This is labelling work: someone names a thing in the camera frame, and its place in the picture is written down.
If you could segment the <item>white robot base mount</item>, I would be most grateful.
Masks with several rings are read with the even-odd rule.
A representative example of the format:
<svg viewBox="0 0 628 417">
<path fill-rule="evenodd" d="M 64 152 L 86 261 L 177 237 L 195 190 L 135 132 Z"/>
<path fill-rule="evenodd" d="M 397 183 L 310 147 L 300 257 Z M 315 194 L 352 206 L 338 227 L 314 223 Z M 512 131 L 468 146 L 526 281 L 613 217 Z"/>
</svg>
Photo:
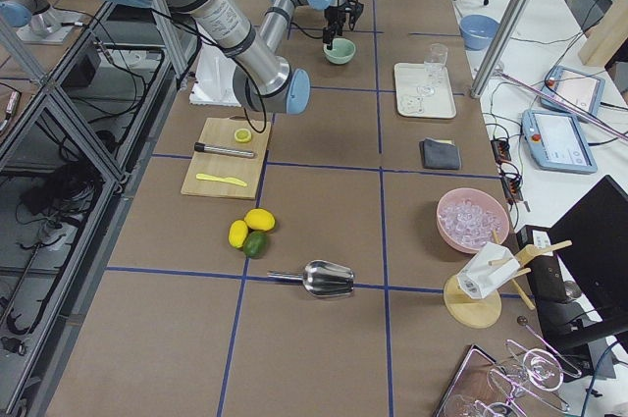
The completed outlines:
<svg viewBox="0 0 628 417">
<path fill-rule="evenodd" d="M 189 101 L 192 105 L 239 107 L 233 89 L 236 63 L 213 46 L 203 45 Z"/>
</svg>

